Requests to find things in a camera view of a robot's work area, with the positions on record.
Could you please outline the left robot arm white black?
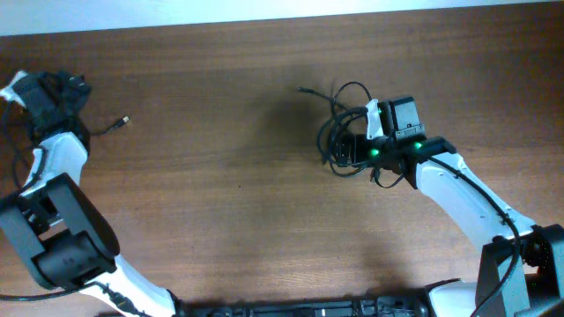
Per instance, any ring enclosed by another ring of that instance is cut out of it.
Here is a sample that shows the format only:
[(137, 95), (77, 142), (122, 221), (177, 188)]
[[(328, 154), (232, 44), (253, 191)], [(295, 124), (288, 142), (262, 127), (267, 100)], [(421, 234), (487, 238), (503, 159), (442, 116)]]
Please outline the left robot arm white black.
[(3, 295), (32, 302), (74, 293), (124, 316), (186, 316), (168, 289), (148, 281), (121, 255), (107, 220), (79, 187), (91, 132), (79, 113), (91, 93), (79, 75), (19, 70), (1, 90), (28, 115), (33, 163), (26, 182), (1, 200), (1, 229), (46, 294)]

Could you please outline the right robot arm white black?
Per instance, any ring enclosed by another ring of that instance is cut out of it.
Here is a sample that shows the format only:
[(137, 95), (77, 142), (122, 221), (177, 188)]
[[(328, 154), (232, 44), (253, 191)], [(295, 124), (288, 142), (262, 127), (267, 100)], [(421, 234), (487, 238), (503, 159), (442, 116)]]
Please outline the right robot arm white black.
[(347, 108), (330, 101), (320, 151), (333, 172), (397, 174), (439, 205), (480, 251), (475, 282), (427, 287), (430, 316), (561, 316), (563, 228), (538, 225), (505, 203), (441, 136), (427, 137), (413, 98)]

